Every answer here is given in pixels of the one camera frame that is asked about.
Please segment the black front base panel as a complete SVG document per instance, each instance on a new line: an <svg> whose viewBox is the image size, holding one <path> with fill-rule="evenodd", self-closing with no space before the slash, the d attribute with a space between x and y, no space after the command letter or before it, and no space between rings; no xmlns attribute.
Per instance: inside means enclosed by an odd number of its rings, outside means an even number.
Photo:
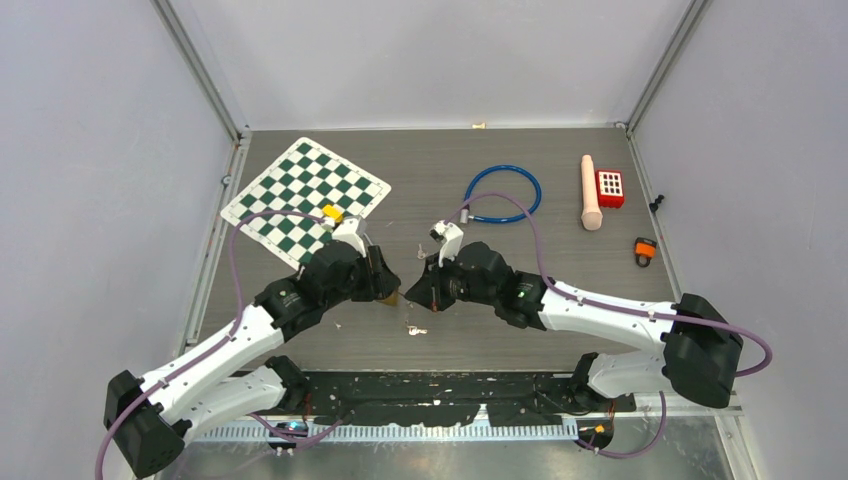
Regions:
<svg viewBox="0 0 848 480"><path fill-rule="evenodd" d="M562 416L632 412L632 395L606 399L552 372L308 372L293 399L261 414L307 416L321 425L470 424L484 413L495 426L548 426Z"/></svg>

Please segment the brass padlock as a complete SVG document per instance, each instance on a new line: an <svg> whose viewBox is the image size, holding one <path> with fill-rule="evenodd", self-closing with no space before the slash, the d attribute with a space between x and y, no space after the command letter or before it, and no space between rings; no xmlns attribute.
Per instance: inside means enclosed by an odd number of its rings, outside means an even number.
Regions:
<svg viewBox="0 0 848 480"><path fill-rule="evenodd" d="M400 294L398 291L393 292L389 296L380 300L380 303L387 306L395 307L399 303Z"/></svg>

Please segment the small orange padlock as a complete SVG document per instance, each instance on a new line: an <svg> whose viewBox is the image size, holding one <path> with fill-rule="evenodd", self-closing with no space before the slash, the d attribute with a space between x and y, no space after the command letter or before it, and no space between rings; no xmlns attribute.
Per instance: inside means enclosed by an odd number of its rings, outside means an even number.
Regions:
<svg viewBox="0 0 848 480"><path fill-rule="evenodd" d="M658 243L646 237L637 237L634 241L634 258L640 268L648 267L656 256Z"/></svg>

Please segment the black knob on rail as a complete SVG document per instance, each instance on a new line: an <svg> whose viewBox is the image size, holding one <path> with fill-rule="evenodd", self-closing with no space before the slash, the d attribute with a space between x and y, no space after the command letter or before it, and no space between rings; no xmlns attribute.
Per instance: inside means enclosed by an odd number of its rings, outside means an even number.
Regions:
<svg viewBox="0 0 848 480"><path fill-rule="evenodd" d="M651 213L656 213L660 208L662 202L664 201L665 196L660 194L657 195L656 198L649 204L649 210Z"/></svg>

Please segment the yellow block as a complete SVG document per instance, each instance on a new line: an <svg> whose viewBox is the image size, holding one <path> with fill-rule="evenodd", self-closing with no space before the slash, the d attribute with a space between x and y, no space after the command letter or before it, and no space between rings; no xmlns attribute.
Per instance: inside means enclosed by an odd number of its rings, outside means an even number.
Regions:
<svg viewBox="0 0 848 480"><path fill-rule="evenodd" d="M325 205L322 208L322 213L325 217L332 219L336 224L340 223L344 218L343 212L332 204Z"/></svg>

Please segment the red block with holes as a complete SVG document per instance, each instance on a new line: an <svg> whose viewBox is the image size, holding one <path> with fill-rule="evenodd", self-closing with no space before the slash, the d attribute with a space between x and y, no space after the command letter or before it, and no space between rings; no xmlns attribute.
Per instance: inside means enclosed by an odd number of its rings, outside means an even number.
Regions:
<svg viewBox="0 0 848 480"><path fill-rule="evenodd" d="M620 209L626 201L622 173L597 169L595 177L598 205L601 208Z"/></svg>

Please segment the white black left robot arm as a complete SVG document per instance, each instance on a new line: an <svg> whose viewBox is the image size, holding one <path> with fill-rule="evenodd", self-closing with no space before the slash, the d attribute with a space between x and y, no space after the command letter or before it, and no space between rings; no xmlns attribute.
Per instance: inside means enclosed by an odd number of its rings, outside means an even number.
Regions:
<svg viewBox="0 0 848 480"><path fill-rule="evenodd" d="M385 301L401 285L376 245L332 240L298 273L269 283L235 318L197 347L136 376L124 370L107 384L102 448L115 445L137 478L172 464L186 445L236 417L276 407L298 412L307 398L298 368L282 357L248 374L230 375L320 323L330 309Z"/></svg>

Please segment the green white chessboard mat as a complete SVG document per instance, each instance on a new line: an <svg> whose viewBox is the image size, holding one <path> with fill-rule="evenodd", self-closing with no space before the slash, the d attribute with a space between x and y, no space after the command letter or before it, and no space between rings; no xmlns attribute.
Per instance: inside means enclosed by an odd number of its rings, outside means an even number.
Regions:
<svg viewBox="0 0 848 480"><path fill-rule="evenodd" d="M342 217L367 217L391 185L350 160L301 137L220 211L235 226L252 214L287 210L321 217L333 207ZM322 226L298 216L262 216L240 231L297 269L331 239Z"/></svg>

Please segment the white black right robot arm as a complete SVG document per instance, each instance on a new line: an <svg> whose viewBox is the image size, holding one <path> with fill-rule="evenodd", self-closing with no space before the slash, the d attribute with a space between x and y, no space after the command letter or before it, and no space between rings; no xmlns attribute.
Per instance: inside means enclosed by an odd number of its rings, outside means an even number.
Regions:
<svg viewBox="0 0 848 480"><path fill-rule="evenodd" d="M725 408L744 345L697 295L685 294L677 303L597 295L515 270L483 242L462 247L452 259L428 257L405 298L434 312L458 301L486 305L516 328L577 332L631 347L624 354L580 357L567 391L589 411L620 396L666 391Z"/></svg>

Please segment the silver keys with white tag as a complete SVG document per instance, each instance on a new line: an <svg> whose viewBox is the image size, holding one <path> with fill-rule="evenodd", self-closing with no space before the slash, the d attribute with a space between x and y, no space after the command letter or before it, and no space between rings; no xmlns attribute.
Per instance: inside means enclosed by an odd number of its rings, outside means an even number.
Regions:
<svg viewBox="0 0 848 480"><path fill-rule="evenodd" d="M418 336L418 335L427 335L428 330L426 328L421 328L416 325L407 325L406 326L407 333L410 336Z"/></svg>

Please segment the beige wooden rolling pin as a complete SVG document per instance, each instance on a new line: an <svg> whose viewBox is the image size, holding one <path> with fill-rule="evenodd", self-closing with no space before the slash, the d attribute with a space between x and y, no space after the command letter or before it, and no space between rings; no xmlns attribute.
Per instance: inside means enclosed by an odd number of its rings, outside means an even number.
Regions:
<svg viewBox="0 0 848 480"><path fill-rule="evenodd" d="M603 214L598 202L595 168L591 155L582 156L580 168L583 201L581 222L587 231L597 231L602 226Z"/></svg>

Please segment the aluminium frame rail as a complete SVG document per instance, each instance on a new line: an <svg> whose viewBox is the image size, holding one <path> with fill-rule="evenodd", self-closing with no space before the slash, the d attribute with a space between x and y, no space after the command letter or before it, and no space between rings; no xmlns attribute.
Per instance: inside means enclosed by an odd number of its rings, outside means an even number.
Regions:
<svg viewBox="0 0 848 480"><path fill-rule="evenodd" d="M230 377L244 383L247 376ZM696 405L682 397L667 393L664 400L655 392L630 394L635 400L632 412L612 411L606 415L598 413L585 416L562 416L548 426L495 426L488 416L478 414L468 425L450 427L425 427L423 425L399 426L355 426L337 420L330 425L321 425L307 416L261 414L259 411L236 417L206 431L194 441L213 441L232 438L236 441L274 441L277 433L296 439L323 437L339 442L440 442L440 441L485 441L485 440L594 440L597 443L611 439L617 424L632 417L643 417L648 421L675 416L696 416L709 413L709 408Z"/></svg>

